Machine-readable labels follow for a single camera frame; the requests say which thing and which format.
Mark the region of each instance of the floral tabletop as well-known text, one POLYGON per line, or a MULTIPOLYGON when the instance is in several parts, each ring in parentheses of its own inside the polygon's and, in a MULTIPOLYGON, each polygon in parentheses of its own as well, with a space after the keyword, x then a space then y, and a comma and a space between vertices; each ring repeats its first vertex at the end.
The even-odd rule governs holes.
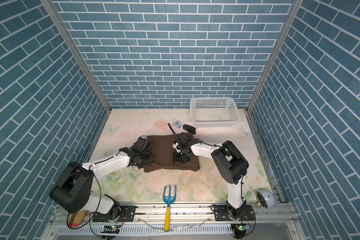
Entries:
MULTIPOLYGON (((242 109, 241 121, 232 127, 197 128, 195 138, 205 142, 222 143, 230 140, 249 163, 243 182, 243 196, 255 201, 256 190, 270 189, 259 153, 252 138, 242 109)), ((167 123, 194 126, 189 109, 113 109, 96 145, 91 161, 130 147, 142 135, 172 134, 167 123)), ((176 133, 185 132, 173 127, 176 133)), ((200 170, 156 170, 145 173, 144 169, 126 167, 99 179, 102 194, 120 202, 162 202, 166 185, 177 185, 176 202, 226 201, 227 183, 220 176, 212 159, 199 157, 200 170)), ((92 189, 98 192, 94 183, 92 189)))

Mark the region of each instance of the robotic arm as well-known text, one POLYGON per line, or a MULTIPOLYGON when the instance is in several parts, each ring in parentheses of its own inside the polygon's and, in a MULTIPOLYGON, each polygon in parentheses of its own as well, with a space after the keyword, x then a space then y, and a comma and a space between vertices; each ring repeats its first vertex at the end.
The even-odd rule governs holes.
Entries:
MULTIPOLYGON (((221 176, 228 183, 228 213, 233 219, 240 218, 245 206, 241 196, 241 179, 246 175, 248 168, 248 162, 240 151, 230 141, 217 145, 204 143, 199 139, 190 140, 184 133, 174 135, 174 162, 187 162, 190 156, 213 159, 221 176)), ((49 196, 69 213, 89 210, 104 214, 103 218, 109 221, 115 221, 121 213, 119 202, 108 195, 101 196, 91 191, 93 177, 97 180, 128 166, 142 168, 154 159, 151 148, 152 142, 149 139, 139 137, 132 147, 122 148, 111 156, 83 164, 71 162, 56 181, 49 196)))

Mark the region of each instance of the blue fork head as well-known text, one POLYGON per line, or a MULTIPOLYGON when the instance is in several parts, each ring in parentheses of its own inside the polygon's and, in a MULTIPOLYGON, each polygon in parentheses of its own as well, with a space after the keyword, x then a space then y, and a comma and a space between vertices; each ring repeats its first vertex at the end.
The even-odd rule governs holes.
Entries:
POLYGON ((172 197, 171 196, 171 185, 169 185, 169 194, 168 196, 165 195, 165 190, 167 189, 167 186, 164 187, 164 192, 163 192, 163 201, 168 205, 168 207, 170 206, 171 203, 173 203, 176 200, 176 185, 175 185, 175 195, 172 197))

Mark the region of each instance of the white spherical camera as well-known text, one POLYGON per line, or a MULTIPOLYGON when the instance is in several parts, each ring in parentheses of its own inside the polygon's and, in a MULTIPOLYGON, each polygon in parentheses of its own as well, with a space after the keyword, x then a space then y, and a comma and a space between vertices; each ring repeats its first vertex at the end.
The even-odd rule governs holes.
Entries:
POLYGON ((267 189, 259 190, 256 198, 259 204, 266 209, 270 209, 276 204, 276 199, 273 196, 273 193, 267 189))

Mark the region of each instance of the yellow handle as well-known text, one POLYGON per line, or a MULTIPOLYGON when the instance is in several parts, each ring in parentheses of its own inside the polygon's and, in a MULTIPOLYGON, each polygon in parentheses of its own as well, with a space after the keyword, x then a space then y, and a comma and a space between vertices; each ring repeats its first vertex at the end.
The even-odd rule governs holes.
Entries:
POLYGON ((167 213, 165 214, 165 225, 164 225, 164 232, 169 232, 169 215, 171 212, 171 208, 167 208, 167 213))

